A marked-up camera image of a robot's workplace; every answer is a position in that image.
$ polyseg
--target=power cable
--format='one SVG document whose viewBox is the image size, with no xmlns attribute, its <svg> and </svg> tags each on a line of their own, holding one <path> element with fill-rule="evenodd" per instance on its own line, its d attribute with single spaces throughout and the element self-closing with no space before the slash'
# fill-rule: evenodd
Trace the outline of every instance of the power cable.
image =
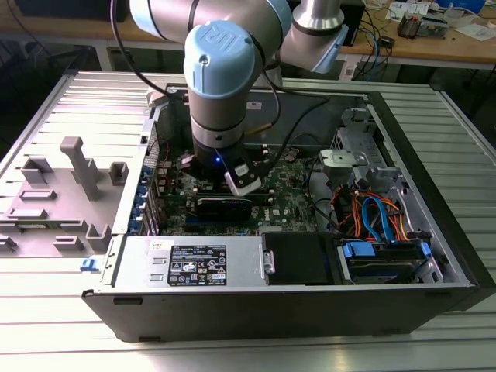
<svg viewBox="0 0 496 372">
<path fill-rule="evenodd" d="M 119 33 L 119 28 L 117 27 L 117 0 L 111 0 L 110 1 L 110 24 L 112 26 L 112 31 L 114 33 L 115 41 L 117 42 L 117 45 L 119 46 L 119 50 L 124 57 L 124 60 L 126 61 L 127 65 L 129 66 L 129 69 L 146 85 L 149 87 L 155 89 L 159 93 L 162 93 L 163 95 L 167 96 L 170 99 L 178 99 L 171 95 L 168 91 L 165 89 L 162 89 L 158 85 L 154 84 L 152 81 L 150 81 L 148 78 L 146 78 L 138 69 L 136 66 L 134 66 L 133 62 L 131 61 L 131 57 L 128 56 L 126 53 L 126 49 L 124 48 L 124 44 L 122 43 L 122 39 Z"/>
</svg>

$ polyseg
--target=gray plastic part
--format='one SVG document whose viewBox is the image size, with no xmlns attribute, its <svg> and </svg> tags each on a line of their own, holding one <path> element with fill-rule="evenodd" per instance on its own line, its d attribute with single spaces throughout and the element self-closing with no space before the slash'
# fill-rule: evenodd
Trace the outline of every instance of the gray plastic part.
<svg viewBox="0 0 496 372">
<path fill-rule="evenodd" d="M 128 174 L 129 168 L 126 163 L 118 162 L 110 164 L 108 175 L 114 186 L 124 186 Z"/>
<path fill-rule="evenodd" d="M 60 151 L 65 153 L 72 163 L 74 172 L 81 182 L 84 193 L 90 201 L 98 200 L 100 192 L 96 185 L 95 171 L 93 167 L 88 166 L 88 161 L 84 158 L 81 148 L 83 147 L 83 140 L 81 137 L 64 137 L 60 145 Z"/>
<path fill-rule="evenodd" d="M 22 230 L 15 223 L 6 223 L 0 225 L 0 233 L 22 233 Z"/>
<path fill-rule="evenodd" d="M 93 159 L 91 159 L 91 158 L 90 159 L 86 159 L 86 161 L 88 162 L 88 168 L 90 170 L 90 174 L 95 179 L 95 182 L 98 182 L 100 180 L 100 171 L 96 167 L 95 161 Z M 76 181 L 76 183 L 77 184 L 81 184 L 81 182 L 79 181 L 78 174 L 76 173 L 75 170 L 72 171 L 72 175 L 73 175 L 74 180 Z"/>
<path fill-rule="evenodd" d="M 84 250 L 83 242 L 81 242 L 79 236 L 55 236 L 53 245 L 61 251 Z"/>
<path fill-rule="evenodd" d="M 0 236 L 0 252 L 13 252 L 16 246 L 16 242 L 8 236 Z"/>
<path fill-rule="evenodd" d="M 95 252 L 106 252 L 109 248 L 110 239 L 112 238 L 112 229 L 109 225 L 105 225 L 103 233 L 100 236 L 94 225 L 90 225 L 86 233 L 86 240 Z"/>
<path fill-rule="evenodd" d="M 60 227 L 66 233 L 84 233 L 88 230 L 88 224 L 83 219 L 79 223 L 61 223 Z"/>
<path fill-rule="evenodd" d="M 52 173 L 53 169 L 44 157 L 30 157 L 21 168 L 24 178 L 33 187 L 47 185 L 43 173 Z"/>
<path fill-rule="evenodd" d="M 0 250 L 0 257 L 85 257 L 95 254 L 91 244 L 86 240 L 90 225 L 98 232 L 105 231 L 105 225 L 114 223 L 119 207 L 123 186 L 112 185 L 108 169 L 100 169 L 98 189 L 100 198 L 89 201 L 81 186 L 74 183 L 72 169 L 54 168 L 53 173 L 43 174 L 50 188 L 57 193 L 55 199 L 22 200 L 19 195 L 24 191 L 46 190 L 33 188 L 27 182 L 14 197 L 8 211 L 12 209 L 44 209 L 48 218 L 40 223 L 9 219 L 6 214 L 0 216 L 0 233 L 11 237 L 16 243 L 15 251 Z M 55 236 L 78 236 L 84 250 L 57 250 L 53 245 Z"/>
<path fill-rule="evenodd" d="M 39 200 L 54 200 L 57 194 L 51 188 L 46 190 L 25 190 L 21 192 L 19 197 L 25 201 L 39 201 Z"/>
<path fill-rule="evenodd" d="M 48 213 L 44 209 L 12 208 L 7 214 L 9 219 L 45 219 Z"/>
</svg>

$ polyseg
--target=green circuit board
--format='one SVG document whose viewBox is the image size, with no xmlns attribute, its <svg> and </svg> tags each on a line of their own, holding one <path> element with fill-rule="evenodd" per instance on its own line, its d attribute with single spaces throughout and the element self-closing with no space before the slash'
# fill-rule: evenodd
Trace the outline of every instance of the green circuit board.
<svg viewBox="0 0 496 372">
<path fill-rule="evenodd" d="M 177 170 L 181 157 L 175 157 L 162 182 L 166 223 L 163 235 L 170 236 L 259 236 L 266 231 L 315 231 L 315 211 L 305 196 L 303 181 L 307 157 L 298 157 L 297 150 L 287 151 L 263 180 L 261 191 L 254 191 L 250 219 L 243 222 L 210 222 L 194 224 L 199 191 L 212 188 L 207 181 L 199 181 Z"/>
</svg>

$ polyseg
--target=warning label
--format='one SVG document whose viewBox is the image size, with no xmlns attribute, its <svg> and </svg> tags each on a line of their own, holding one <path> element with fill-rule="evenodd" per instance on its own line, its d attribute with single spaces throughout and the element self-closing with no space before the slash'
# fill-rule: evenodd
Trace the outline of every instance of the warning label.
<svg viewBox="0 0 496 372">
<path fill-rule="evenodd" d="M 226 246 L 172 246 L 167 283 L 226 285 Z"/>
</svg>

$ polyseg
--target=aluminum workbench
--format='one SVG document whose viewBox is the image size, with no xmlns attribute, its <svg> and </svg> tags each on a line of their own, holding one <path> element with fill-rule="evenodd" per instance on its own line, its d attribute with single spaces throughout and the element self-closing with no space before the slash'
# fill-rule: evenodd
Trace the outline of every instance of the aluminum workbench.
<svg viewBox="0 0 496 372">
<path fill-rule="evenodd" d="M 160 84 L 165 77 L 147 75 Z M 335 81 L 286 80 L 290 88 Z M 379 91 L 486 267 L 496 278 L 496 152 L 450 98 L 425 85 L 367 84 Z M 58 150 L 81 136 L 98 167 L 131 161 L 148 116 L 133 74 L 64 76 L 0 163 L 0 212 L 24 180 L 28 156 L 69 167 Z M 441 315 L 411 335 L 201 343 L 123 343 L 80 299 L 99 276 L 81 258 L 0 259 L 0 366 L 4 370 L 496 370 L 496 297 Z"/>
</svg>

